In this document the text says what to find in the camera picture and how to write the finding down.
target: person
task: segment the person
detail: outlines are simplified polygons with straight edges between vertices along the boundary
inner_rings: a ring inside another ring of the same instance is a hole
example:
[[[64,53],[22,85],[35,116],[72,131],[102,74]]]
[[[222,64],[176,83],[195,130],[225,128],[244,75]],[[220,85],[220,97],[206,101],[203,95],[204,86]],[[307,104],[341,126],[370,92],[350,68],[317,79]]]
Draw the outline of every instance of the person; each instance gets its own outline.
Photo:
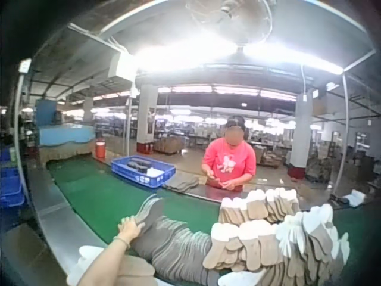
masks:
[[[130,247],[131,241],[139,236],[144,226],[144,223],[137,225],[133,216],[122,219],[118,225],[119,234],[90,265],[78,286],[114,285],[126,250]]]
[[[257,168],[253,148],[243,139],[245,119],[242,116],[228,118],[224,137],[211,142],[205,151],[202,171],[207,185],[228,191],[241,192]]]

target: blue plastic crate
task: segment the blue plastic crate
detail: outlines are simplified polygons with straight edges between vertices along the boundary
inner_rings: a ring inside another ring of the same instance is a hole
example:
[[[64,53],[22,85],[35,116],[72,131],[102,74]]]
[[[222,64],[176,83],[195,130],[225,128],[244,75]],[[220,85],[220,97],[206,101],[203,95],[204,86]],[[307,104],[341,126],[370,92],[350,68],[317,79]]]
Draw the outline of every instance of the blue plastic crate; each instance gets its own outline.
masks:
[[[1,167],[1,170],[0,170],[0,178],[4,178],[4,177],[13,177],[13,176],[18,176],[18,169],[17,167],[6,167],[6,168],[3,168]]]
[[[131,170],[131,168],[127,167],[127,163],[133,158],[148,161],[152,164],[154,169],[164,171],[164,173],[156,177],[149,177],[144,173],[138,172],[137,170]],[[111,170],[124,178],[152,189],[160,187],[162,184],[167,182],[176,172],[175,166],[171,164],[141,156],[130,156],[126,158],[115,159],[111,161]]]
[[[0,161],[6,162],[10,160],[11,160],[10,148],[9,147],[2,148],[0,153]]]
[[[1,177],[1,196],[13,195],[19,192],[21,180],[19,176]]]
[[[0,206],[2,208],[17,207],[23,205],[25,202],[25,197],[23,194],[23,188],[20,184],[18,192],[15,194],[1,195]]]

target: pink t-shirt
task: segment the pink t-shirt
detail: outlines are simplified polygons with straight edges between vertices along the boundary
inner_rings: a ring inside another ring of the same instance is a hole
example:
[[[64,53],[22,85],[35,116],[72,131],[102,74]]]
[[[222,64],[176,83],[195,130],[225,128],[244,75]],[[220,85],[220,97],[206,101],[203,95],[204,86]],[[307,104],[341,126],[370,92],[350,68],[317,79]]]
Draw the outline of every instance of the pink t-shirt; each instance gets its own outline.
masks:
[[[224,138],[216,139],[209,144],[202,164],[207,164],[220,182],[239,178],[243,174],[255,175],[257,169],[255,153],[249,144],[242,141],[238,146],[232,147]],[[221,188],[216,181],[208,180],[207,184]],[[236,186],[234,191],[242,191],[242,186]]]

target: pillar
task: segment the pillar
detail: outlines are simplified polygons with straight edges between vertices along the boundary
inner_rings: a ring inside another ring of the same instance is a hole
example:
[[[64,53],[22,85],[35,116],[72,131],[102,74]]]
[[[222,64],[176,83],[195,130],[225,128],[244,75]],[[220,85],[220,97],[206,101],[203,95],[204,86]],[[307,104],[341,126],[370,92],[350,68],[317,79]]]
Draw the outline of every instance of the pillar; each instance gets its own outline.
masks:
[[[83,123],[92,123],[93,113],[91,109],[94,107],[94,100],[92,97],[85,97],[83,102]]]
[[[293,178],[303,179],[310,151],[312,124],[312,92],[300,94],[296,99],[295,122],[293,133],[290,168],[288,175]]]
[[[143,85],[140,90],[136,138],[136,150],[140,153],[153,152],[157,95],[157,86]]]

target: red bucket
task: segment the red bucket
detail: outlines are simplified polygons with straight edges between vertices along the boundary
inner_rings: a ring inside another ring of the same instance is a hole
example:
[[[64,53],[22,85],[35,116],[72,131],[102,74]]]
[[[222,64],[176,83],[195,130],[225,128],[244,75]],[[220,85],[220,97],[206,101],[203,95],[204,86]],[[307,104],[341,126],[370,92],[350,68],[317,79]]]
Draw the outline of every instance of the red bucket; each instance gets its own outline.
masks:
[[[95,155],[97,158],[106,157],[106,142],[104,139],[97,139],[95,142]]]

